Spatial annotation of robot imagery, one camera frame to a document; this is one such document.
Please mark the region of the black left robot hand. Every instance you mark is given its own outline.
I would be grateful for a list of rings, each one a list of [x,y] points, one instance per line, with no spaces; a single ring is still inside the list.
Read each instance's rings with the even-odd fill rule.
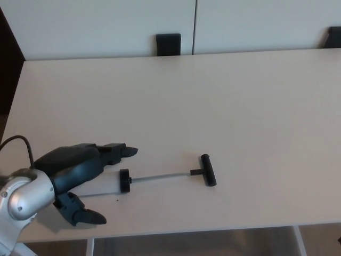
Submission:
[[[106,218],[93,210],[86,209],[84,203],[71,190],[98,177],[107,165],[115,165],[122,158],[136,155],[137,148],[124,143],[98,146],[81,143],[52,150],[34,161],[32,167],[43,171],[54,187],[53,205],[72,226],[79,222],[104,225]]]

